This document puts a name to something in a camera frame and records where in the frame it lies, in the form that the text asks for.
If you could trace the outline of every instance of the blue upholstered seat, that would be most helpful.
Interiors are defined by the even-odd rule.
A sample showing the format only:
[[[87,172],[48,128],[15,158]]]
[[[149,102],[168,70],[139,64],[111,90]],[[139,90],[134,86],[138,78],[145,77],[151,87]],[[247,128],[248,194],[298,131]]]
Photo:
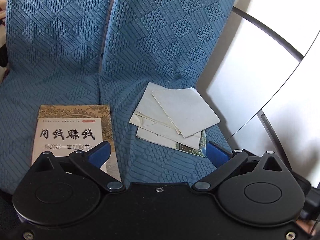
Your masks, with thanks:
[[[41,104],[110,104],[126,185],[192,183],[215,169],[205,158],[137,139],[128,121],[148,82],[195,86],[233,2],[115,0],[107,29],[110,0],[9,0],[12,70],[0,86],[0,188],[12,193],[29,168]],[[206,133],[228,148],[217,126]]]
[[[125,184],[194,183],[215,169],[206,158],[136,138],[129,124],[148,82],[195,87],[234,0],[115,0],[100,76],[102,104],[110,104]],[[207,139],[229,148],[217,126]]]
[[[109,0],[8,0],[11,72],[0,85],[0,188],[30,167],[40,105],[99,104]]]

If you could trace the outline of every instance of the metal screw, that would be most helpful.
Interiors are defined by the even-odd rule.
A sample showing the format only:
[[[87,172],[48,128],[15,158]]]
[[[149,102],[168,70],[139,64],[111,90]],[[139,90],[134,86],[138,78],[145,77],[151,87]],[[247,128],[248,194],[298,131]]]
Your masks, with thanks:
[[[121,189],[123,187],[123,184],[119,181],[112,181],[107,184],[107,187],[108,189],[116,190],[116,189]]]
[[[24,232],[23,233],[23,238],[25,240],[32,240],[33,239],[33,234],[31,232]]]
[[[163,192],[164,188],[163,187],[156,187],[156,192]]]
[[[286,240],[294,240],[296,238],[296,233],[295,232],[289,232],[287,233],[287,235],[285,236]]]
[[[205,189],[210,188],[210,184],[205,181],[200,181],[200,182],[195,183],[195,187],[196,187],[196,189],[205,190]]]

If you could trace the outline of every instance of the white panel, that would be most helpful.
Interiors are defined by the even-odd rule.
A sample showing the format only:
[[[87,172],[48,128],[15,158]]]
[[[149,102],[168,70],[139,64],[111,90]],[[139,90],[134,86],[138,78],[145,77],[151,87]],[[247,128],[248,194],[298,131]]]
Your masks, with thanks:
[[[266,151],[277,152],[257,115],[236,132],[228,144],[233,150],[246,149],[257,156],[262,156]]]
[[[320,35],[263,112],[292,169],[313,186],[320,181]]]
[[[251,0],[236,7],[274,30],[305,55],[320,29],[320,0]]]
[[[210,69],[218,69],[206,92],[226,139],[270,100],[298,65],[289,52],[255,25],[234,13],[228,21],[241,24],[220,63],[216,58],[229,31],[227,23],[205,70],[209,76]]]

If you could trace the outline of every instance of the book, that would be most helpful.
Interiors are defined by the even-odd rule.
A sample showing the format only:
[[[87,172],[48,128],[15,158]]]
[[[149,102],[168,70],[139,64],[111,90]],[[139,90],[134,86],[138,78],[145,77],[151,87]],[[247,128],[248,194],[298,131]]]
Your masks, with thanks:
[[[110,158],[105,163],[107,174],[121,181],[116,157],[115,144],[113,141],[111,115],[109,105],[89,106],[40,106],[39,118],[99,118],[101,119],[102,140],[111,145]]]
[[[100,118],[39,118],[32,150],[32,164],[44,151],[56,157],[76,150],[88,151],[102,142]]]

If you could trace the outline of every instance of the metal bar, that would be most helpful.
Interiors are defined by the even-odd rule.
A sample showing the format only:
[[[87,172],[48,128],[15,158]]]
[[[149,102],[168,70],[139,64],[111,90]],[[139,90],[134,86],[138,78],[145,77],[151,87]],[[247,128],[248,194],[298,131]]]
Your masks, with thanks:
[[[246,12],[236,8],[233,6],[232,11],[252,24],[256,25],[259,29],[263,30],[266,34],[268,34],[271,38],[273,38],[276,42],[278,42],[282,47],[284,47],[292,56],[295,57],[296,60],[301,62],[303,60],[303,55],[298,52],[289,42],[287,42],[284,38],[282,38],[278,33],[271,30],[268,26],[247,14]]]
[[[269,122],[268,118],[266,117],[266,115],[262,111],[262,109],[257,113],[257,116],[260,119],[263,127],[266,129],[266,131],[267,131],[272,143],[276,147],[277,152],[278,152],[280,158],[282,159],[283,163],[285,164],[285,166],[287,166],[287,168],[292,170],[290,162],[288,160],[288,157],[285,154],[285,151],[284,151],[284,149],[282,147],[282,144],[281,144],[281,142],[280,142],[275,130],[273,129],[271,123]]]

